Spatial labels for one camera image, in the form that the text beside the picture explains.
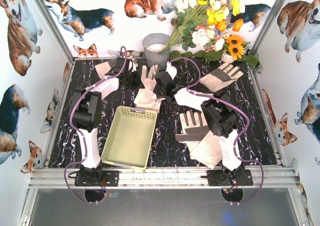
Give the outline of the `white grey work glove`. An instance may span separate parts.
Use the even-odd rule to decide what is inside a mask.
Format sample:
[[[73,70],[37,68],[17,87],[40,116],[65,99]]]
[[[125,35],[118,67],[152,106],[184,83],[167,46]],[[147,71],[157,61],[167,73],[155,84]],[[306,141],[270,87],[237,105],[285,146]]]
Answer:
[[[158,65],[153,65],[149,71],[146,65],[142,66],[141,82],[144,88],[140,88],[134,99],[134,104],[137,108],[155,111],[160,113],[161,103],[164,100],[163,97],[159,97],[154,93],[156,87],[155,75],[159,72]]]

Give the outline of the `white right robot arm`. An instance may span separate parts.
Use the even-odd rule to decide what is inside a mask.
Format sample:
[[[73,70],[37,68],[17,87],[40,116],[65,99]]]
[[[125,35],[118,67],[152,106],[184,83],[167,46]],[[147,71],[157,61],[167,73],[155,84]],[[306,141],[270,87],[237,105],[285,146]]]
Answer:
[[[190,108],[179,115],[183,133],[175,136],[179,143],[187,145],[190,158],[211,169],[221,163],[225,176],[236,179],[244,171],[234,142],[239,117],[225,94],[220,93],[213,99],[211,94],[175,85],[166,71],[158,72],[155,81],[169,103]]]

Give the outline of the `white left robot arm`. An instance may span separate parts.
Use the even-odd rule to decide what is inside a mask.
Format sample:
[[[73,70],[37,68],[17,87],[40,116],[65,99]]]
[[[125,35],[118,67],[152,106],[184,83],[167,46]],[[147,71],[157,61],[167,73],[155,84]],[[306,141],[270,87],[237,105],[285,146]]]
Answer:
[[[69,124],[79,137],[82,175],[99,178],[102,174],[97,134],[102,120],[103,99],[120,87],[133,90],[144,86],[139,73],[132,71],[119,75],[107,73],[92,86],[73,91]]]

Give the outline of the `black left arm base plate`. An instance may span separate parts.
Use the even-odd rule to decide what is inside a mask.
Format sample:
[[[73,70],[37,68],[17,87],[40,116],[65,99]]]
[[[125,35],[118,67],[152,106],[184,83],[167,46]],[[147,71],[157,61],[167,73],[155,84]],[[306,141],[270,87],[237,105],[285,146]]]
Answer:
[[[74,185],[76,187],[117,187],[119,182],[118,170],[104,170],[102,173],[101,181],[98,182],[96,179],[88,179],[82,176],[79,171],[76,172]]]

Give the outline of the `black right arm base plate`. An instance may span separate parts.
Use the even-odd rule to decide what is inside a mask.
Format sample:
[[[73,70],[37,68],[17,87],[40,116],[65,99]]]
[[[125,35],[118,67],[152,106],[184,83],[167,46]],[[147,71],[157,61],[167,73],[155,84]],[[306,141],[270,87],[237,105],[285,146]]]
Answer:
[[[200,178],[206,179],[209,186],[252,186],[253,178],[250,170],[245,169],[236,179],[229,179],[223,174],[222,170],[207,170],[206,175],[201,175]]]

